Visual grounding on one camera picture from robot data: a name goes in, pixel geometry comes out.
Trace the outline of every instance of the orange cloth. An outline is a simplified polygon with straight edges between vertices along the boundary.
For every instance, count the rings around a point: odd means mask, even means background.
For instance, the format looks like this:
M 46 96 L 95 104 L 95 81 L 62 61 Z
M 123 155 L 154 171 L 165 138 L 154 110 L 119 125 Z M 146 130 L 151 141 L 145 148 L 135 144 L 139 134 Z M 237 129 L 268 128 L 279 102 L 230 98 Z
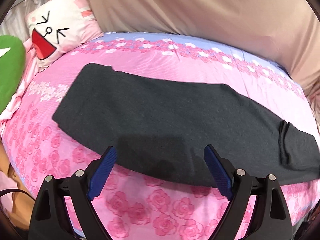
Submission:
M 9 158 L 4 150 L 4 147 L 1 141 L 0 141 L 0 171 L 6 174 L 9 178 L 13 179 L 17 183 L 19 189 L 22 189 L 28 192 L 26 187 L 22 184 L 17 173 L 14 171 L 13 167 L 11 166 Z M 24 230 L 29 229 L 34 201 L 27 195 L 19 192 L 13 193 L 12 198 L 13 198 L 12 213 L 8 214 L 11 222 L 15 226 L 21 229 L 24 229 Z

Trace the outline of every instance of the bed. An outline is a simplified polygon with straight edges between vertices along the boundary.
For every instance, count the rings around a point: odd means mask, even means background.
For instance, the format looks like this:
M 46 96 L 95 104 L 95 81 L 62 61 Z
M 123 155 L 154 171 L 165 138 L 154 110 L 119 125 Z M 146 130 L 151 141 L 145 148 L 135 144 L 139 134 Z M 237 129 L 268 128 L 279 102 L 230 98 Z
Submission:
M 34 197 L 46 175 L 67 177 L 100 157 L 62 132 L 51 119 L 77 74 L 90 62 L 149 78 L 227 84 L 299 130 L 312 134 L 320 145 L 316 121 L 301 87 L 278 64 L 200 38 L 105 33 L 38 73 L 18 111 L 6 123 L 4 148 Z M 292 225 L 316 205 L 320 199 L 319 186 L 319 180 L 282 186 Z M 248 227 L 254 201 L 252 196 L 237 238 Z M 207 239 L 227 203 L 215 188 L 175 184 L 115 166 L 93 206 L 113 237 Z M 76 232 L 83 235 L 68 198 L 67 206 Z

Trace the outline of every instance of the blue gripper pad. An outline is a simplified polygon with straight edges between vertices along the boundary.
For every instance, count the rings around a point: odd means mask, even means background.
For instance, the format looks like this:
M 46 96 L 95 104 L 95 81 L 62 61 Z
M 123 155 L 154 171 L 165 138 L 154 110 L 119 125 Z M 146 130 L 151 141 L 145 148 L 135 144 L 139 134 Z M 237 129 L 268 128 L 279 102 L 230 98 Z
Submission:
M 210 146 L 204 148 L 204 161 L 217 184 L 220 194 L 225 196 L 228 200 L 231 200 L 233 197 L 232 179 L 223 168 L 219 158 L 215 155 Z
M 111 147 L 108 153 L 103 158 L 102 162 L 98 166 L 96 172 L 90 179 L 89 190 L 87 197 L 92 201 L 95 197 L 101 194 L 104 184 L 106 183 L 109 174 L 115 165 L 117 160 L 116 149 Z

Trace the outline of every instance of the green plush toy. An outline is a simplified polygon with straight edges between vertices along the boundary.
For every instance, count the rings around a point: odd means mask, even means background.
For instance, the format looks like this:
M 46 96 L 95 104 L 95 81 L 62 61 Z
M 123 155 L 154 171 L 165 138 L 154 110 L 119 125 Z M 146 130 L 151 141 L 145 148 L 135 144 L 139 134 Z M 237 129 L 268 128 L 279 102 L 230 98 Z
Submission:
M 26 50 L 22 41 L 14 36 L 0 36 L 0 114 L 17 90 L 25 62 Z

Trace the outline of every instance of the pillow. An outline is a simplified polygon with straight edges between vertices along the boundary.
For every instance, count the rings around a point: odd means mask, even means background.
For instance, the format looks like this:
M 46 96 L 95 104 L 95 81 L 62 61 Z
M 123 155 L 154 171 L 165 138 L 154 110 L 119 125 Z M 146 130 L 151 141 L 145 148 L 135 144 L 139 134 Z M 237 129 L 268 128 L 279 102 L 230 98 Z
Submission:
M 17 90 L 25 61 L 22 41 L 14 36 L 0 36 L 0 114 Z
M 40 71 L 64 53 L 102 36 L 86 0 L 51 0 L 27 16 Z

